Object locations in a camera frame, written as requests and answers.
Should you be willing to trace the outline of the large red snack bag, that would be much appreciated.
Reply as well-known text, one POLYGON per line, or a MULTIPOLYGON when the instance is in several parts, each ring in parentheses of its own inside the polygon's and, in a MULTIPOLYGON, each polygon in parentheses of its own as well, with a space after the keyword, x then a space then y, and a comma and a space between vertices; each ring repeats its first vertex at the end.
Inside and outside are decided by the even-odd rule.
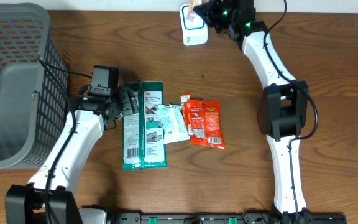
POLYGON ((225 148, 218 101, 190 99, 185 103, 186 122, 190 125, 190 144, 225 148))

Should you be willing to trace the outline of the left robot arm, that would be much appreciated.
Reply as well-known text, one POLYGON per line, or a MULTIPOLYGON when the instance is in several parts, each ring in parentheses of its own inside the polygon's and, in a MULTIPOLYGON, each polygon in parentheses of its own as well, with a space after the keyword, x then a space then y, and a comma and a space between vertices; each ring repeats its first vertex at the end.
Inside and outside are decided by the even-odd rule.
POLYGON ((5 197, 8 223, 112 223, 95 205, 78 208, 74 194, 86 160, 109 123, 139 111, 135 93, 108 88, 76 95, 67 121, 47 160, 27 185, 12 185, 5 197))

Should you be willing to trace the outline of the small orange snack packet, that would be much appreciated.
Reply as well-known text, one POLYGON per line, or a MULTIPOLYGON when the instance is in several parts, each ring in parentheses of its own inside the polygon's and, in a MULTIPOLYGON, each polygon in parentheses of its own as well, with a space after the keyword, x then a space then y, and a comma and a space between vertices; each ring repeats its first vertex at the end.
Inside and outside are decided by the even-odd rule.
POLYGON ((194 18, 197 16, 197 13, 194 12, 194 7, 198 5, 199 0, 192 0, 188 6, 188 14, 186 19, 188 21, 193 21, 194 18))

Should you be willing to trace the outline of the teal wet wipes packet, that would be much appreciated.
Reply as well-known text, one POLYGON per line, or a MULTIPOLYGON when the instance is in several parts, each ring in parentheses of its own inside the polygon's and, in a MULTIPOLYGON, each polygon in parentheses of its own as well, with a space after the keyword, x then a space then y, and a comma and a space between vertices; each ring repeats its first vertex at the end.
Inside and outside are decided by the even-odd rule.
POLYGON ((183 105, 159 105, 157 115, 161 119, 163 126, 163 142, 170 144, 173 142, 190 140, 190 135, 182 115, 183 105))

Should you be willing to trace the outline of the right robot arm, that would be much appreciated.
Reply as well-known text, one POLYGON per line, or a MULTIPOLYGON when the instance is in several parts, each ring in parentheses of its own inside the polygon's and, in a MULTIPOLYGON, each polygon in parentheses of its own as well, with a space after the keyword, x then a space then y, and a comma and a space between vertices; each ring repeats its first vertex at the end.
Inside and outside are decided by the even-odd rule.
POLYGON ((285 68, 271 41, 271 29, 256 18, 253 1, 208 1, 193 10, 216 32, 229 31, 261 82, 257 123, 269 144, 275 176, 275 216, 270 221, 303 223, 306 202, 298 152, 310 102, 307 83, 285 68))

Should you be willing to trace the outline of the green white packet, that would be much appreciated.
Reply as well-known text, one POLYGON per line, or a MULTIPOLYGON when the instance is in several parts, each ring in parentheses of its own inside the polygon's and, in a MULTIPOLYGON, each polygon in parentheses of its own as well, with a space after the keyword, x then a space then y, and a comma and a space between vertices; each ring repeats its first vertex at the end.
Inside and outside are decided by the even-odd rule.
POLYGON ((138 112, 123 118, 122 170, 165 167, 163 125, 157 116, 163 82, 131 82, 124 89, 134 94, 138 112))

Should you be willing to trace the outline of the slim red stick packet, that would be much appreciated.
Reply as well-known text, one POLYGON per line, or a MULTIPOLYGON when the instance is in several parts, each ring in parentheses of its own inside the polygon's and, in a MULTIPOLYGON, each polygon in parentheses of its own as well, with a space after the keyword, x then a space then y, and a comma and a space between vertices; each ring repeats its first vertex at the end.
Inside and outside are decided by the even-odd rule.
POLYGON ((190 92, 186 92, 184 93, 180 99, 181 99, 181 103, 183 105, 182 107, 182 115, 183 115, 183 118, 185 120, 185 124, 186 124, 186 128, 187 128, 187 131, 188 131, 188 134, 190 136, 193 135, 193 131, 192 131, 192 127, 191 127, 191 119, 189 117, 189 114, 188 114, 188 106, 187 106, 187 101, 191 98, 191 93, 190 92))

